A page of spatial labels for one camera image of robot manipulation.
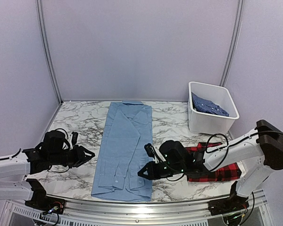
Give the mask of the light blue long sleeve shirt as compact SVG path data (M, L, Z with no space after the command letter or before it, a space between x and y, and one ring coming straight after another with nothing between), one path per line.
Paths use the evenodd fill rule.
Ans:
M109 106L91 195L95 198L149 202L152 181L138 176L150 161L144 146L153 142L152 108L140 101Z

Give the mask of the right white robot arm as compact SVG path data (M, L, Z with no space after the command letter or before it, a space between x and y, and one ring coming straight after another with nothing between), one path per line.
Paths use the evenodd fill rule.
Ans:
M190 152L181 142L168 140L156 152L152 144L144 149L154 161L137 173L147 180L168 178L176 174L201 179L222 167L257 157L256 165L231 186L227 198L208 203L211 214L221 214L248 207L248 197L274 171L283 170L283 132L266 120L259 120L247 134L227 140L225 144L201 143L199 151Z

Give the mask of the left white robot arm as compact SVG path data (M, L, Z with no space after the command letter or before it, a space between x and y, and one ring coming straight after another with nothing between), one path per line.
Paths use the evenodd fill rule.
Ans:
M36 147L0 157L0 200L23 200L25 205L45 212L63 213L66 201L47 196L45 188L34 178L3 181L11 176L27 176L50 170L53 166L78 168L95 157L95 153L77 144L78 133L63 129L46 132Z

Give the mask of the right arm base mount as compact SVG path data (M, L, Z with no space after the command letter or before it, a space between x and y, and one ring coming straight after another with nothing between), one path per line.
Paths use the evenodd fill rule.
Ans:
M239 196L216 199L208 202L208 210L212 216L240 211L248 207L248 198Z

